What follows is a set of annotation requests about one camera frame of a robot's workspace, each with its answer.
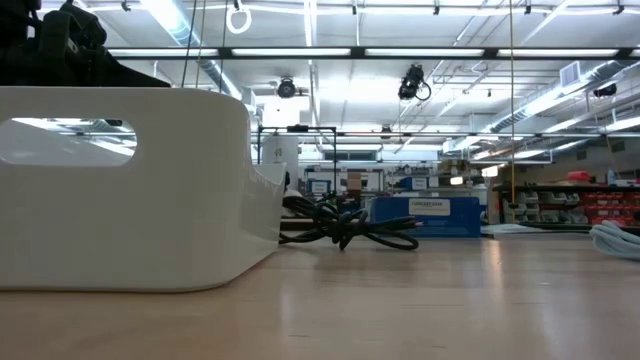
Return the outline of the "round black ceiling fixture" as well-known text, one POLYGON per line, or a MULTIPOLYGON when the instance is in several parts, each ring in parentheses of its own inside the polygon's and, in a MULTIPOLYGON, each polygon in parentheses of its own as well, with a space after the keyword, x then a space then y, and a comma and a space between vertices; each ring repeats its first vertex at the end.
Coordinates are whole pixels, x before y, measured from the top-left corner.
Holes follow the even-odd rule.
POLYGON ((294 79, 291 77, 282 77, 276 89, 277 96, 282 99, 289 99, 293 98, 297 93, 294 79))

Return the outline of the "white plastic bin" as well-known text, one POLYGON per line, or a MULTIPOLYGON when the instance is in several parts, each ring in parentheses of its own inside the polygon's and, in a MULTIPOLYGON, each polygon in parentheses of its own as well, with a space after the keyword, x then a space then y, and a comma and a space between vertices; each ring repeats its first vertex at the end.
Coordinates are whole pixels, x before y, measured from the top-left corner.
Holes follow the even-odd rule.
POLYGON ((278 247, 285 168, 254 165, 250 119, 189 88, 0 87, 0 291, 188 292, 278 247), (31 119, 129 123, 121 165, 31 119))

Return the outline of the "black metal stand frame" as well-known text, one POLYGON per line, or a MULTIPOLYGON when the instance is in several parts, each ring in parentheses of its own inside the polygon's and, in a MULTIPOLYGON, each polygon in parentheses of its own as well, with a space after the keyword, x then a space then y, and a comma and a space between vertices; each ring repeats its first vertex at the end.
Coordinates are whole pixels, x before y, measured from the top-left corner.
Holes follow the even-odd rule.
MULTIPOLYGON (((265 164, 262 163, 262 141, 269 136, 294 136, 299 139, 311 138, 314 140, 318 140, 321 137, 326 137, 327 135, 332 136, 332 146, 333 146, 333 155, 337 155, 337 129, 335 127, 314 127, 308 125, 289 125, 284 127, 277 126, 262 126, 259 125, 257 128, 257 133, 255 135, 256 144, 256 163, 257 164, 265 164)), ((287 185, 289 184, 289 174, 286 172, 286 166, 284 163, 278 163, 284 168, 284 190, 287 191, 287 185)))

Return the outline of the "black bar with light strips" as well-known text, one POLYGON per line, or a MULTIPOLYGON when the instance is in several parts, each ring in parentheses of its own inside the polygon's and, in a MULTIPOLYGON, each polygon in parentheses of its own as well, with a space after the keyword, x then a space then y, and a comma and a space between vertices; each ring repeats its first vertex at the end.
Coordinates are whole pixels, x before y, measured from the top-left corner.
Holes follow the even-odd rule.
POLYGON ((640 61, 635 48, 468 48, 468 47, 203 47, 203 48, 111 48, 120 60, 231 60, 231 59, 305 59, 305 60, 618 60, 640 61))

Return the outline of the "shelf with red bins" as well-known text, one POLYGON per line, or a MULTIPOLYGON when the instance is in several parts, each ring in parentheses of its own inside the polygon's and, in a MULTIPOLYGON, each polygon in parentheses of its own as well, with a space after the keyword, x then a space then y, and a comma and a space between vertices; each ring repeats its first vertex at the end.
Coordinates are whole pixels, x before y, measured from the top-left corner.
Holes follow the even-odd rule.
POLYGON ((640 186, 511 185, 492 187, 500 221, 536 226, 640 226, 640 186))

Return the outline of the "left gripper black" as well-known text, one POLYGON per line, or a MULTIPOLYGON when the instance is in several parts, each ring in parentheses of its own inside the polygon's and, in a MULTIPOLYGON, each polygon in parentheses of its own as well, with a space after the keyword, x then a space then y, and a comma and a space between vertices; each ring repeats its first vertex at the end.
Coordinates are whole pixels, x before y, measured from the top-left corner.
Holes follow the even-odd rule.
POLYGON ((0 86, 170 86, 115 61, 98 18, 73 1, 39 18, 42 0, 0 0, 0 86))

